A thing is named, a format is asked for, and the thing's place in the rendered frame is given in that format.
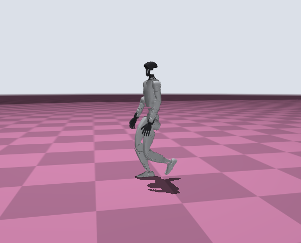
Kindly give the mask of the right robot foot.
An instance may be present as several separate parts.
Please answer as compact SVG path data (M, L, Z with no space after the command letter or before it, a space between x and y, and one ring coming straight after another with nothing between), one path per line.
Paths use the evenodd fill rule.
M149 171L150 172L150 171ZM142 173L142 174L139 174L139 175L137 175L137 177L152 177L152 176L155 176L155 174L154 174L154 172L153 171L151 171L150 173L147 173L146 171L144 172L144 173Z

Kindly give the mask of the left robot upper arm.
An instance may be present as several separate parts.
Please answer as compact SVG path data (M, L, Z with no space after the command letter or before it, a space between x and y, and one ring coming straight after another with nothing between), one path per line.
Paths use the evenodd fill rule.
M152 87L154 89L154 95L156 97L156 100L160 101L160 105L161 105L161 83L159 81L152 81Z

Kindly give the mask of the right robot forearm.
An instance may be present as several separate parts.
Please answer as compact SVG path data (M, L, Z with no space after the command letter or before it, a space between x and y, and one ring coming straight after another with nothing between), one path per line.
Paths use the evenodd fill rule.
M136 117L140 117L140 115L141 115L144 107L145 107L145 104L140 101L139 107L138 107L138 109L136 111L138 113Z

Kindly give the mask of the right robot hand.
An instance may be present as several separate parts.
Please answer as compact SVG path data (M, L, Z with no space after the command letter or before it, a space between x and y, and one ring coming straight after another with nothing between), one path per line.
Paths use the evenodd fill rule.
M135 113L135 115L134 115L134 117L130 120L130 128L131 129L135 129L135 123L136 123L136 121L137 121L137 119L139 118L139 117L136 117L137 116L137 112ZM134 127L134 128L133 128Z

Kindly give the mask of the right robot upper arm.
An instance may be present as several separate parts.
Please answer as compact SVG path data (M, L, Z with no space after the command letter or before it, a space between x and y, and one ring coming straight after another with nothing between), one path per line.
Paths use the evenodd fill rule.
M144 82L143 82L143 87L144 87ZM144 94L144 89L143 89L143 94ZM145 96L143 96L143 97L141 98L141 102L145 103Z

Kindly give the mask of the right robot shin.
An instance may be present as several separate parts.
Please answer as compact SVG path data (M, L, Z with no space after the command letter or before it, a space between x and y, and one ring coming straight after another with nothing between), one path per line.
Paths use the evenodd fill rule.
M135 149L135 148L134 148ZM136 149L135 149L136 151ZM148 160L147 158L144 157L144 153L143 151L139 152L139 151L136 151L136 154L141 162L141 164L143 165L144 169L146 170L146 172L148 173L150 171L150 168L149 168L149 165L148 165ZM147 171L148 170L148 171ZM150 171L151 172L151 171ZM149 172L149 173L150 173Z

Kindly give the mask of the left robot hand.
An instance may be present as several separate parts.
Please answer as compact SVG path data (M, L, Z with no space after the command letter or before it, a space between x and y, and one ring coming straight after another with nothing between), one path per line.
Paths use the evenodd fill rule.
M154 121L153 121L153 123L154 123ZM147 131L147 133L146 133L146 136L147 136L147 134L148 134L148 136L149 136L149 134L150 134L150 131L151 131L151 125L153 124L153 123L151 123L151 122L149 122L149 119L148 119L148 121L147 121L147 124L145 124L142 128L141 128L141 130L143 129L143 131L142 131L142 134L143 134L143 132L144 132L144 135L145 135L145 133L146 133L146 131ZM148 133L148 131L149 131L149 133Z

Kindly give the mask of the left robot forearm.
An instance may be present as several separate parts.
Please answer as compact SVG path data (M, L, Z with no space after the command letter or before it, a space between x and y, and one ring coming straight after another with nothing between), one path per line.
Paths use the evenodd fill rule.
M153 123L154 119L156 119L156 115L157 115L158 111L160 110L159 108L160 108L160 101L155 100L152 114L150 115L150 118L149 118L149 122Z

